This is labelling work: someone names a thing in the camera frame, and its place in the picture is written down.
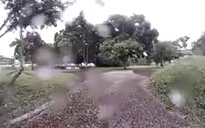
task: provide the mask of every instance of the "gravel path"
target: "gravel path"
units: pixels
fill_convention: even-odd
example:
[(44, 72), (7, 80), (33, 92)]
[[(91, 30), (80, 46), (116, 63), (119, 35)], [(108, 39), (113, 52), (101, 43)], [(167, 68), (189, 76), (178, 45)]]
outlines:
[(63, 112), (43, 114), (23, 128), (186, 128), (184, 119), (170, 114), (140, 86), (144, 77), (130, 71), (103, 76), (73, 89)]

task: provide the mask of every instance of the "ground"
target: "ground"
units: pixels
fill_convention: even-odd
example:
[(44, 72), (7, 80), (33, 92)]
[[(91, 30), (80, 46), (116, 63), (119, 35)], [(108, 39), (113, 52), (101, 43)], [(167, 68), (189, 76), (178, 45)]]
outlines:
[(146, 76), (131, 70), (102, 74), (91, 70), (85, 76), (86, 81), (70, 91), (70, 101), (62, 111), (43, 113), (23, 128), (188, 127), (188, 122), (169, 113), (143, 88)]
[[(8, 73), (13, 69), (0, 70), (0, 90), (7, 87), (12, 75)], [(54, 94), (59, 91), (68, 92), (71, 80), (74, 76), (69, 73), (56, 72), (50, 79), (41, 80), (38, 73), (31, 70), (25, 70), (22, 75), (16, 80), (13, 86), (6, 89), (6, 94), (0, 93), (0, 99), (4, 100), (3, 106), (0, 109), (0, 116), (11, 120), (19, 117), (29, 111), (32, 111), (50, 101)]]

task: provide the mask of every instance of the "grass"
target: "grass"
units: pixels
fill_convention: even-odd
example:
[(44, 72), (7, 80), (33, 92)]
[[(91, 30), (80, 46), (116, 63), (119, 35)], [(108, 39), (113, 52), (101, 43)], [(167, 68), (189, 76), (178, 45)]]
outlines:
[[(148, 89), (167, 109), (186, 115), (192, 127), (205, 128), (205, 57), (184, 58), (155, 72)], [(171, 102), (172, 90), (183, 93), (183, 106)]]
[[(6, 85), (12, 75), (6, 75), (13, 70), (3, 69), (0, 71), (0, 84)], [(40, 80), (37, 73), (32, 70), (24, 70), (14, 85), (7, 90), (5, 108), (10, 118), (15, 118), (34, 110), (46, 101), (50, 95), (58, 90), (68, 92), (71, 82), (75, 77), (69, 73), (56, 72), (49, 80)]]

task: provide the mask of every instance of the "bush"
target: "bush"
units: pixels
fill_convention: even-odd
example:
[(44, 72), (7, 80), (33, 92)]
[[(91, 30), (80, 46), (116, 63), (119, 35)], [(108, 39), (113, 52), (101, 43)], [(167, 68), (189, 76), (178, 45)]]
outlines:
[[(205, 57), (187, 57), (154, 73), (148, 89), (165, 107), (184, 114), (193, 128), (205, 128)], [(170, 97), (178, 91), (184, 104), (177, 106)]]

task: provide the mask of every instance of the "sky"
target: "sky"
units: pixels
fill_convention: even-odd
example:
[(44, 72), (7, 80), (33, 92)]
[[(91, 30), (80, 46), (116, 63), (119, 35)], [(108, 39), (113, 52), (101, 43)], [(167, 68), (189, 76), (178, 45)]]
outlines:
[[(53, 43), (54, 33), (64, 29), (65, 23), (73, 20), (84, 11), (85, 18), (92, 24), (105, 21), (109, 15), (143, 14), (153, 28), (159, 31), (159, 40), (176, 40), (189, 36), (190, 42), (197, 40), (205, 30), (205, 0), (103, 0), (105, 6), (98, 4), (100, 0), (77, 0), (63, 14), (63, 22), (57, 27), (39, 30), (47, 43)], [(6, 14), (0, 5), (0, 25)], [(9, 44), (18, 37), (18, 32), (11, 32), (0, 40), (0, 54), (12, 57), (13, 48)]]

